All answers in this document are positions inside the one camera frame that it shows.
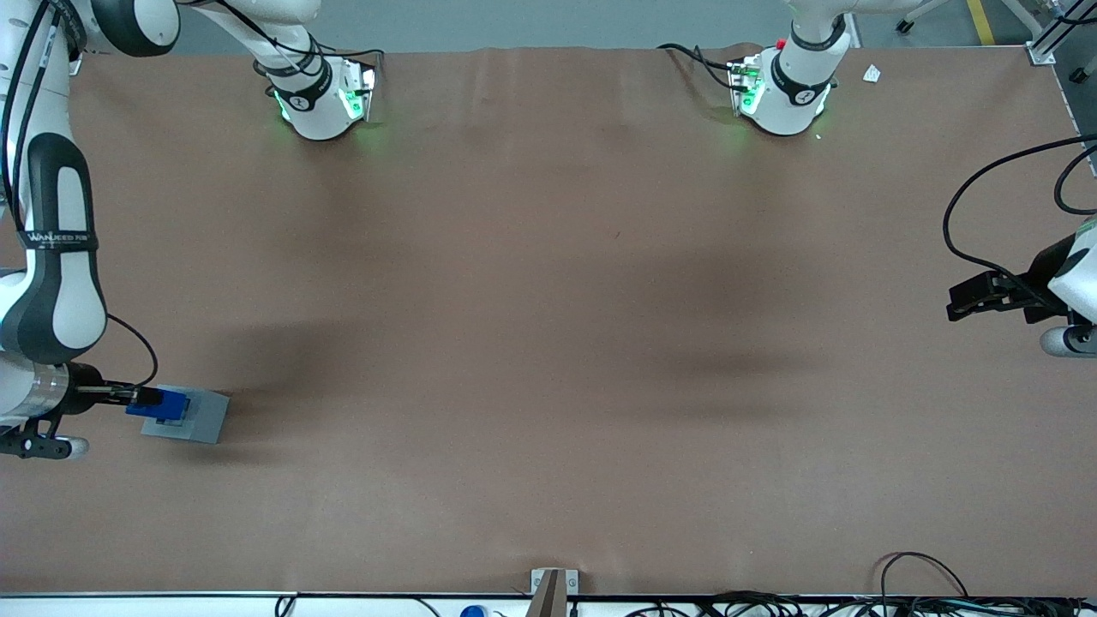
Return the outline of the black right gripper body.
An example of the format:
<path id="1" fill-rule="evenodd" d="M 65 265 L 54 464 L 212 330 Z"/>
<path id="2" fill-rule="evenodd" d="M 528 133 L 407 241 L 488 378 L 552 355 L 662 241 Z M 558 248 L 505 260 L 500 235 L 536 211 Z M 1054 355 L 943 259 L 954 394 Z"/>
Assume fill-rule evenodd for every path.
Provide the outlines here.
<path id="1" fill-rule="evenodd" d="M 68 367 L 68 414 L 84 413 L 105 399 L 105 379 L 93 366 Z"/>

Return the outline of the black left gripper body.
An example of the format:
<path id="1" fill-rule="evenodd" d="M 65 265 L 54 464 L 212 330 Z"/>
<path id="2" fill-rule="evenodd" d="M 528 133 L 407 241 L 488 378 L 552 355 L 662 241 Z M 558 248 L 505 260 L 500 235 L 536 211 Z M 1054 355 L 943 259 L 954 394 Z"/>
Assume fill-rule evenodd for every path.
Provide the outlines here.
<path id="1" fill-rule="evenodd" d="M 1050 284 L 1053 276 L 1066 262 L 1070 250 L 1074 243 L 1074 236 L 1067 235 L 1065 238 L 1047 246 L 1034 258 L 1032 258 L 1028 270 L 1025 273 L 1025 282 L 1040 298 L 1034 304 L 1025 308 L 1025 321 L 1032 325 L 1039 321 L 1052 319 L 1052 317 L 1067 317 L 1070 310 L 1067 305 L 1050 292 L 1047 285 Z"/>

